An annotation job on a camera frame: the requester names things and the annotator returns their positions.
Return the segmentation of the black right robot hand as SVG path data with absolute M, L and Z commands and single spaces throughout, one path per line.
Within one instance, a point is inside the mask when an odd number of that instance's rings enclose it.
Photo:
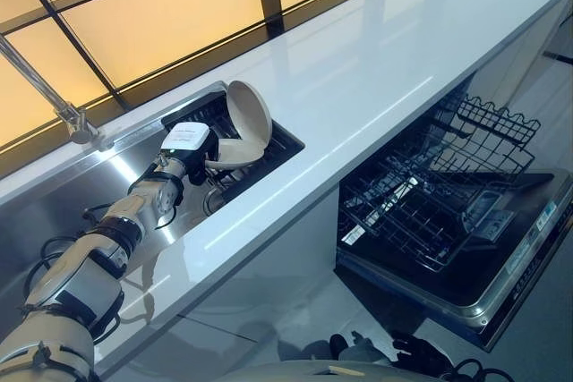
M 374 346 L 370 338 L 353 331 L 354 344 L 344 336 L 334 334 L 329 338 L 330 355 L 337 361 L 360 361 L 412 371 L 432 378 L 451 380 L 454 365 L 451 360 L 429 342 L 413 335 L 393 330 L 392 346 L 397 358 L 392 361 Z

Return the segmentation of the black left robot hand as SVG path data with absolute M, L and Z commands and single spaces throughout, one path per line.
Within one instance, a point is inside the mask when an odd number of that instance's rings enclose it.
M 206 161 L 218 156 L 218 136 L 205 123 L 180 122 L 163 140 L 160 153 L 181 162 L 189 182 L 199 186 L 207 180 Z

